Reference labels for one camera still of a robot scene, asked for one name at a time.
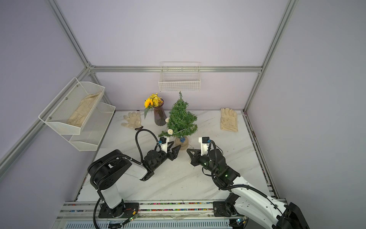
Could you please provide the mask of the small green christmas tree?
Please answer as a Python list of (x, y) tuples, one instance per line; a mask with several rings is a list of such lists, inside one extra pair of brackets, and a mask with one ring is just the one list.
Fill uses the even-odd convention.
[(159, 134), (159, 137), (174, 137), (174, 142), (177, 146), (181, 146), (181, 151), (188, 149), (188, 137), (198, 130), (195, 123), (197, 116), (187, 110), (188, 106), (188, 102), (183, 99), (182, 92), (179, 92), (179, 99), (169, 112), (166, 130)]

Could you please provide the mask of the rattan ball string lights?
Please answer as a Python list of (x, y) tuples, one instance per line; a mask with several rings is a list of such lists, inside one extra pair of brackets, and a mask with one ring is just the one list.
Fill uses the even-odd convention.
[(167, 130), (164, 135), (185, 138), (193, 135), (198, 130), (195, 123), (197, 117), (169, 117), (166, 118)]

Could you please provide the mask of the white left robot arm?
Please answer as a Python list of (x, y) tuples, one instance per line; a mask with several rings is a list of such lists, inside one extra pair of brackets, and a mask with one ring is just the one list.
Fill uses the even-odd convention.
[[(138, 135), (141, 132), (150, 133), (156, 142), (154, 149), (145, 156), (138, 143)], [(137, 129), (135, 142), (140, 153), (139, 161), (116, 149), (97, 159), (88, 167), (90, 183), (99, 196), (94, 209), (101, 207), (98, 215), (100, 219), (131, 219), (135, 216), (139, 203), (125, 203), (117, 188), (117, 181), (124, 175), (147, 181), (166, 160), (175, 160), (181, 149), (180, 145), (173, 147), (174, 142), (170, 141), (168, 137), (156, 137), (152, 131), (143, 128)]]

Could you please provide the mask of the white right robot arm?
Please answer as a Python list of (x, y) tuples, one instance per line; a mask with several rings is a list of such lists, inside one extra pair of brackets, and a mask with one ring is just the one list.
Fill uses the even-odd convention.
[(219, 209), (223, 216), (243, 215), (266, 229), (308, 229), (309, 225), (294, 203), (286, 204), (252, 186), (226, 163), (212, 140), (205, 140), (201, 149), (188, 149), (194, 167), (202, 166), (211, 174), (213, 183), (230, 194)]

